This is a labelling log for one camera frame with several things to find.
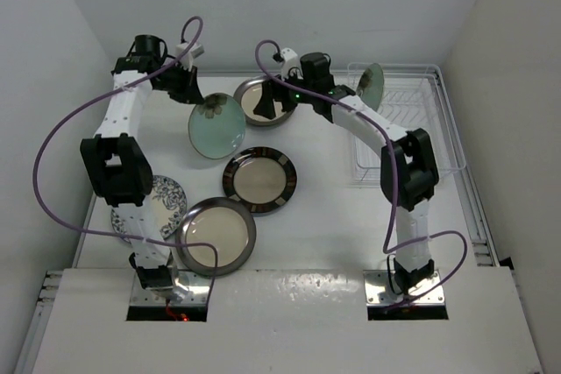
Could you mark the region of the grey rim cream plate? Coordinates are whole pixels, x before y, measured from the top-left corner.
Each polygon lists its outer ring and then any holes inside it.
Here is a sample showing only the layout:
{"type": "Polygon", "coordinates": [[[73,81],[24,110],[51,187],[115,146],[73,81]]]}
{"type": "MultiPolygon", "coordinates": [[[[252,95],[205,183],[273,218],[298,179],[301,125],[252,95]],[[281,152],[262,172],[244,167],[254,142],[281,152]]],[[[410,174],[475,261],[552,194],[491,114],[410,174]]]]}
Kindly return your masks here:
{"type": "Polygon", "coordinates": [[[213,197],[194,205],[180,222],[175,241],[183,246],[174,258],[198,275],[223,277],[247,262],[256,239],[255,221],[242,204],[213,197]]]}
{"type": "Polygon", "coordinates": [[[274,102],[276,117],[267,119],[257,115],[254,109],[262,96],[262,84],[265,76],[258,76],[243,81],[235,90],[233,98],[238,102],[245,113],[247,124],[255,127],[273,127],[284,124],[295,112],[284,112],[280,102],[274,102]]]}

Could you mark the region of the teal floral plate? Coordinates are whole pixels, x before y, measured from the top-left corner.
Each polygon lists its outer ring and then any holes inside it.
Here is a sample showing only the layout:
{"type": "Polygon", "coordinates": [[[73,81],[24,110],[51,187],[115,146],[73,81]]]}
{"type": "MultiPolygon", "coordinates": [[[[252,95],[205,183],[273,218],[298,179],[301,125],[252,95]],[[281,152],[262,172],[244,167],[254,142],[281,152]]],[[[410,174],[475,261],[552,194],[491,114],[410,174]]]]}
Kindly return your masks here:
{"type": "Polygon", "coordinates": [[[188,119],[188,137],[194,149],[207,159],[223,159],[234,153],[245,138],[245,113],[230,95],[207,95],[188,119]]]}
{"type": "Polygon", "coordinates": [[[364,104],[377,111],[383,99],[384,88],[383,69],[379,63],[373,63],[360,76],[356,93],[364,104]]]}

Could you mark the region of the blue white floral plate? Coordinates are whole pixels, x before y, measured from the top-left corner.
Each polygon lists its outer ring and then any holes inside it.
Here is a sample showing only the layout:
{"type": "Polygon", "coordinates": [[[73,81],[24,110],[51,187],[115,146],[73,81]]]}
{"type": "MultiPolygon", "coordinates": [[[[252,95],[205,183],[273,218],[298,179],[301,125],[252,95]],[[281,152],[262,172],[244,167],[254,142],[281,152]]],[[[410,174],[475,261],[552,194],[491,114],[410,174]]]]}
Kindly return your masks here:
{"type": "Polygon", "coordinates": [[[184,189],[174,179],[165,175],[153,176],[153,188],[148,195],[153,215],[160,225],[164,240],[174,235],[182,218],[188,212],[188,199],[184,189]]]}

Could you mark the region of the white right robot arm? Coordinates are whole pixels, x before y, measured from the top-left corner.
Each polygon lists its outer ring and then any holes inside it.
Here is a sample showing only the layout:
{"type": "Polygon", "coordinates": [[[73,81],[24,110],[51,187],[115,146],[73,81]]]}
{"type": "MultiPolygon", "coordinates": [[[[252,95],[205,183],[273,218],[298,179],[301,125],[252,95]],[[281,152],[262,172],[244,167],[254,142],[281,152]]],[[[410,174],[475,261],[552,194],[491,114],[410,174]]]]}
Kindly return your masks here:
{"type": "Polygon", "coordinates": [[[285,111],[308,104],[317,115],[349,131],[378,156],[380,186],[391,205],[382,246],[394,259],[389,284],[402,302],[414,300],[412,288],[435,271],[428,215],[439,172],[429,133],[407,130],[379,113],[384,75],[378,64],[364,71],[356,88],[350,88],[335,82],[326,53],[300,56],[291,48],[278,47],[273,60],[280,64],[280,74],[267,76],[256,114],[273,118],[275,102],[285,111]]]}

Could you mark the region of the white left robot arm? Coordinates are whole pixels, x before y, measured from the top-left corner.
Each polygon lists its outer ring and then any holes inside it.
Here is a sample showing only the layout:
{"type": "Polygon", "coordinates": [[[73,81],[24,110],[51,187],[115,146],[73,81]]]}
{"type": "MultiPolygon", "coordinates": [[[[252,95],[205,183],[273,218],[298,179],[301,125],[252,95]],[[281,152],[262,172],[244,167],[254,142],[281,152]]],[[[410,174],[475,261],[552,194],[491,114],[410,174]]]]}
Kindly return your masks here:
{"type": "Polygon", "coordinates": [[[137,135],[153,91],[166,91],[179,103],[203,102],[194,60],[204,49],[195,40],[182,41],[175,59],[168,61],[161,43],[155,36],[139,35],[131,51],[118,59],[112,72],[116,93],[95,135],[82,140],[80,153],[95,194],[124,222],[140,286],[171,299],[177,291],[174,270],[167,265],[170,251],[161,242],[150,199],[153,170],[137,135]]]}

